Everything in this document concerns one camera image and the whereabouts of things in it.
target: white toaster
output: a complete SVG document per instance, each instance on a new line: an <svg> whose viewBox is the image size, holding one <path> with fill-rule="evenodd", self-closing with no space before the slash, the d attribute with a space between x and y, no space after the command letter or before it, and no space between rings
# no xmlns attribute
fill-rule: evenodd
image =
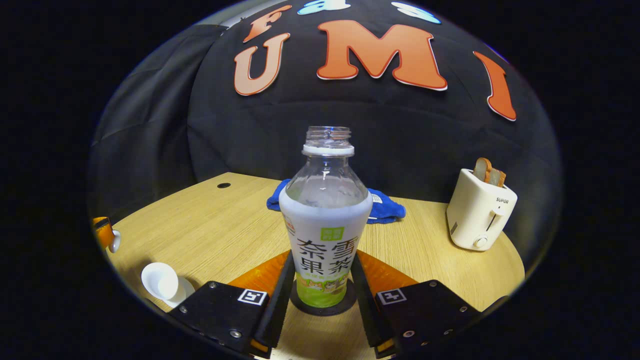
<svg viewBox="0 0 640 360"><path fill-rule="evenodd" d="M465 249L488 250L509 220L518 200L507 186L480 181L472 170L461 169L447 207L451 240Z"/></svg>

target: orange object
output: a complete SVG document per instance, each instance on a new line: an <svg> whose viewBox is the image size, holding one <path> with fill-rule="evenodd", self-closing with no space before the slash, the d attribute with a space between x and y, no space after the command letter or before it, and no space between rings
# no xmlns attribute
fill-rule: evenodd
<svg viewBox="0 0 640 360"><path fill-rule="evenodd" d="M272 296L290 250L263 262L229 283L238 288L266 291Z"/></svg>
<svg viewBox="0 0 640 360"><path fill-rule="evenodd" d="M243 42L247 42L262 34L263 32L271 29L271 25L268 24L270 22L276 22L282 16L282 12L291 9L291 7L291 5L285 5L279 9L273 10L272 12L259 17L258 19L255 19L251 23L251 31L249 32L249 35L244 38Z"/></svg>
<svg viewBox="0 0 640 360"><path fill-rule="evenodd" d="M98 237L98 242L103 249L113 243L115 235L113 234L113 228L111 228L111 222L109 221L108 217L94 218L93 226L98 226L95 229L95 234Z"/></svg>
<svg viewBox="0 0 640 360"><path fill-rule="evenodd" d="M376 296L381 291L398 289L418 283L393 266L387 265L366 252L361 250L357 252L364 275L369 283L371 295Z"/></svg>
<svg viewBox="0 0 640 360"><path fill-rule="evenodd" d="M251 346L255 347L256 349L262 352L269 352L269 347L264 346L263 344L259 343L255 339L251 339Z"/></svg>
<svg viewBox="0 0 640 360"><path fill-rule="evenodd" d="M504 186L504 180L507 178L507 174L503 173L502 171L500 171L500 181L498 182L498 186L499 187L503 187Z"/></svg>
<svg viewBox="0 0 640 360"><path fill-rule="evenodd" d="M474 55L480 59L486 69L486 73L489 75L491 95L486 98L487 104L489 104L491 110L502 115L508 120L515 121L516 111L511 105L511 94L509 94L507 80L504 78L506 75L504 69L493 60L477 51L474 51Z"/></svg>
<svg viewBox="0 0 640 360"><path fill-rule="evenodd" d="M389 340L385 341L384 343L382 343L382 344L377 346L378 352L383 352L383 351L385 351L386 349L388 349L388 348L390 348L392 346L394 346L394 340L393 339L389 339Z"/></svg>
<svg viewBox="0 0 640 360"><path fill-rule="evenodd" d="M476 167L474 168L474 175L486 183L491 179L491 161L487 158L478 158L476 160Z"/></svg>
<svg viewBox="0 0 640 360"><path fill-rule="evenodd" d="M353 20L324 22L318 29L327 36L326 63L316 72L321 79L351 79L358 75L358 68L349 62L351 50L373 78L382 76L399 54L400 66L393 71L396 80L433 90L447 89L447 80L438 72L433 56L433 35L427 31L393 25L378 38Z"/></svg>
<svg viewBox="0 0 640 360"><path fill-rule="evenodd" d="M243 96L257 94L268 88L278 77L280 71L280 60L282 59L282 43L291 34L282 33L265 41L263 46L267 48L267 60L264 64L264 72L255 79L249 76L251 58L258 50L257 46L252 46L242 51L234 58L236 71L234 73L234 87L236 92Z"/></svg>

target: toaster knob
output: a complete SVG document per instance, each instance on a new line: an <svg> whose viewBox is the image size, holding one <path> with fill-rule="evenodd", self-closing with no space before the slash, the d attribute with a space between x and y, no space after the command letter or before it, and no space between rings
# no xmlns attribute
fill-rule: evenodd
<svg viewBox="0 0 640 360"><path fill-rule="evenodd" d="M476 242L474 243L474 246L475 247L483 247L483 246L486 245L486 242L487 242L486 238L480 238L480 239L476 240Z"/></svg>

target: blue cloth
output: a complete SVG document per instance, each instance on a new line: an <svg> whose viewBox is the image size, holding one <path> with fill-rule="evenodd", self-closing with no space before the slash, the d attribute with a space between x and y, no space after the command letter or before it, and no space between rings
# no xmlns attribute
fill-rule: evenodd
<svg viewBox="0 0 640 360"><path fill-rule="evenodd" d="M283 180L273 192L273 195L267 199L268 209L280 211L278 197L290 180L291 179ZM371 214L369 214L367 224L388 224L406 215L404 206L389 199L389 197L382 192L373 189L368 190L373 196L373 207L371 208Z"/></svg>

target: white cup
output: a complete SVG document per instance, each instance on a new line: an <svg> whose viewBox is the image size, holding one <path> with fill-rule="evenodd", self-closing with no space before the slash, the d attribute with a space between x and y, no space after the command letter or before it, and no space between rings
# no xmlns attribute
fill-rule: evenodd
<svg viewBox="0 0 640 360"><path fill-rule="evenodd" d="M193 285L179 277L165 263L151 263L142 270L142 285L153 296L170 307L176 307L195 292Z"/></svg>

